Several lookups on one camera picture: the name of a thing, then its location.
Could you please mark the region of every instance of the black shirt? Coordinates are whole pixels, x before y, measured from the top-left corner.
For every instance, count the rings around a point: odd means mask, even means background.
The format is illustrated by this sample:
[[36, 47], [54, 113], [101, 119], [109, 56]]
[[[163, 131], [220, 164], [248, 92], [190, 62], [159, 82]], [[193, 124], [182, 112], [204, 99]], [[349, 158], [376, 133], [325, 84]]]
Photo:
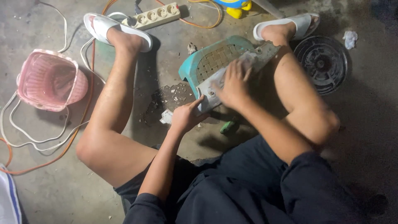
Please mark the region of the black shirt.
[[315, 153], [295, 158], [281, 179], [285, 210], [268, 203], [239, 180], [209, 169], [180, 197], [176, 220], [166, 220], [158, 197], [140, 194], [124, 223], [365, 223], [349, 191]]

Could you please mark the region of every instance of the black shorts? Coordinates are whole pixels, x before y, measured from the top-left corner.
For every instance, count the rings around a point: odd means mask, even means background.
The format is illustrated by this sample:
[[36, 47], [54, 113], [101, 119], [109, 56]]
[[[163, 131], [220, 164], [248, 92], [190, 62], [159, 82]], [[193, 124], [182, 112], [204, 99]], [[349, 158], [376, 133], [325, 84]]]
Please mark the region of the black shorts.
[[[138, 194], [148, 167], [127, 183], [115, 189], [132, 204]], [[174, 166], [173, 181], [167, 204], [176, 203], [188, 189], [195, 177], [206, 169], [246, 183], [251, 190], [264, 196], [267, 201], [285, 210], [281, 194], [281, 176], [288, 165], [280, 160], [261, 135], [228, 150], [219, 157], [207, 160], [202, 165], [194, 165], [178, 157]]]

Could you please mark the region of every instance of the hand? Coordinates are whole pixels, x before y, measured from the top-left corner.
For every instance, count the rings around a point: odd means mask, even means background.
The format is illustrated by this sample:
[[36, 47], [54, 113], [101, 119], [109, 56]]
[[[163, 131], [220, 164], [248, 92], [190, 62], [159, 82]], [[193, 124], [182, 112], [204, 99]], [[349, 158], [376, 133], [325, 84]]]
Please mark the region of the hand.
[[197, 110], [198, 105], [204, 98], [205, 96], [202, 95], [192, 103], [187, 103], [183, 106], [177, 107], [173, 112], [171, 129], [181, 134], [185, 134], [195, 127], [195, 125], [208, 118], [208, 114], [202, 114], [199, 117], [195, 116], [195, 110]]
[[250, 99], [246, 81], [249, 79], [251, 71], [250, 68], [246, 74], [243, 74], [242, 61], [235, 59], [229, 64], [224, 74], [224, 87], [221, 89], [213, 83], [216, 95], [225, 106], [238, 110], [243, 102]]

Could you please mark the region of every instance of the white slipper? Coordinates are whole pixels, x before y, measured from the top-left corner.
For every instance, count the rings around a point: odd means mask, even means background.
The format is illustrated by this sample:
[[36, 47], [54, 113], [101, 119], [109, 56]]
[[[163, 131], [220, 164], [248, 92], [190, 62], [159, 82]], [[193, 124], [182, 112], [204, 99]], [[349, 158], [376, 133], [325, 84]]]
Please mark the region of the white slipper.
[[[89, 20], [90, 16], [95, 16], [93, 19], [93, 26], [91, 26], [91, 22]], [[152, 38], [145, 32], [141, 30], [134, 29], [132, 27], [126, 26], [122, 23], [115, 21], [114, 19], [125, 19], [127, 16], [123, 13], [117, 12], [112, 13], [107, 16], [99, 15], [96, 13], [87, 13], [84, 15], [84, 25], [86, 29], [93, 35], [97, 40], [112, 45], [109, 40], [106, 38], [106, 33], [108, 32], [109, 28], [119, 26], [118, 29], [122, 32], [135, 34], [144, 39], [144, 45], [141, 47], [141, 52], [148, 52], [152, 49]]]
[[[318, 17], [318, 20], [315, 22], [314, 27], [309, 32], [307, 32], [308, 28], [311, 25], [311, 16]], [[296, 24], [296, 33], [293, 36], [293, 40], [300, 40], [308, 37], [310, 34], [312, 34], [312, 32], [314, 32], [314, 30], [319, 25], [320, 16], [317, 13], [304, 13], [297, 16], [283, 18], [280, 20], [262, 22], [254, 27], [253, 36], [256, 40], [263, 41], [264, 39], [261, 37], [261, 31], [264, 27], [268, 25], [283, 25], [283, 24], [288, 24], [290, 22], [294, 22]]]

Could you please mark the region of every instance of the black round lid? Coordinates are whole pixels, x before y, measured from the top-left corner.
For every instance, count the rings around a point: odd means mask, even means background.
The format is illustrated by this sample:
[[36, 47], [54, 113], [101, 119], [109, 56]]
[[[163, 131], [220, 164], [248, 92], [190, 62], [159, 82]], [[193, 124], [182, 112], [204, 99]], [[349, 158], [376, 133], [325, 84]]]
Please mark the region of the black round lid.
[[308, 37], [297, 45], [294, 54], [320, 95], [334, 92], [348, 73], [346, 50], [333, 38]]

